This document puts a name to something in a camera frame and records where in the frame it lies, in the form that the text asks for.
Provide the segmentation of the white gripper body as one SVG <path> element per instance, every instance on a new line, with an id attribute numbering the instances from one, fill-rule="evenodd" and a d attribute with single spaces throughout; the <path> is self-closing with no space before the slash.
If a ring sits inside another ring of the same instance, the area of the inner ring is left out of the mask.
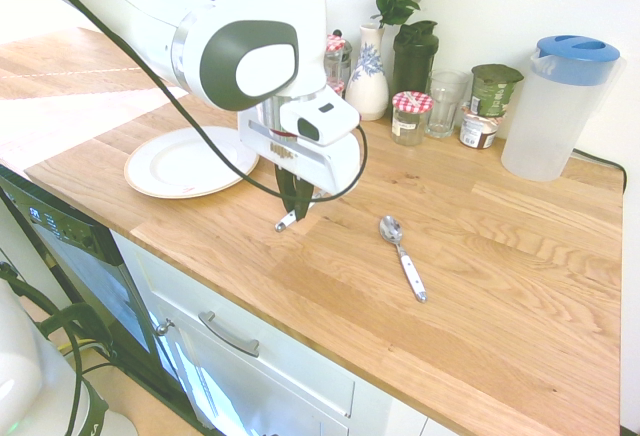
<path id="1" fill-rule="evenodd" d="M 335 195 L 345 190 L 360 171 L 360 145 L 353 134 L 328 146 L 301 137 L 286 139 L 264 126 L 255 108 L 238 113 L 238 130 L 245 146 L 327 193 Z"/>

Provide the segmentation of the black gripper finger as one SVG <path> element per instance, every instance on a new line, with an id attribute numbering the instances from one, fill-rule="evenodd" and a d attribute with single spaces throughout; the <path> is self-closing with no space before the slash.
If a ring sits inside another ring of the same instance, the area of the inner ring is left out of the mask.
<path id="1" fill-rule="evenodd" d="M 296 220 L 300 221 L 306 217 L 315 187 L 308 181 L 298 177 L 295 178 L 294 187 L 297 198 L 294 203 L 294 212 Z"/>
<path id="2" fill-rule="evenodd" d="M 295 176 L 286 169 L 280 166 L 275 166 L 275 176 L 278 185 L 279 192 L 283 195 L 296 197 L 297 191 L 295 187 Z M 284 198 L 282 200 L 285 209 L 288 212 L 293 212 L 297 215 L 298 203 L 292 199 Z"/>

